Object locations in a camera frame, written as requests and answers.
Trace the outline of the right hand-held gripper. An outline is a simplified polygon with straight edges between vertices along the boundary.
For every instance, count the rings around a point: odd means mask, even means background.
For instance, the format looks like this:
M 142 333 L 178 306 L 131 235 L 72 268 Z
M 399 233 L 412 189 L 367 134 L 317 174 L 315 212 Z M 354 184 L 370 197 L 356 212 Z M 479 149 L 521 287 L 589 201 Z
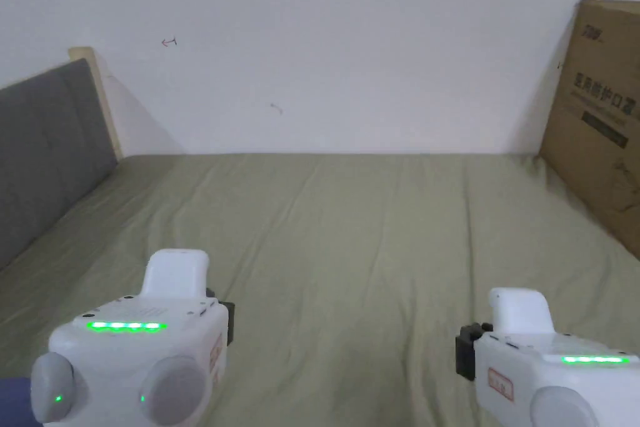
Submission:
M 490 323 L 461 327 L 456 373 L 501 426 L 638 426 L 639 357 L 554 328 L 546 298 L 489 293 Z

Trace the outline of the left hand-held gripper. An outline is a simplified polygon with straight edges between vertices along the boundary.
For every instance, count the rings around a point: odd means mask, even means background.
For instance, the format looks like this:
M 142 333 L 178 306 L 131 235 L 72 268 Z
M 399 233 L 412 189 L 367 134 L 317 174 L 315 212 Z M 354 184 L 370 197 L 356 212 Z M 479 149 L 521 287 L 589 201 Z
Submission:
M 197 426 L 224 376 L 234 304 L 207 287 L 209 256 L 161 249 L 141 291 L 55 328 L 31 371 L 44 426 Z

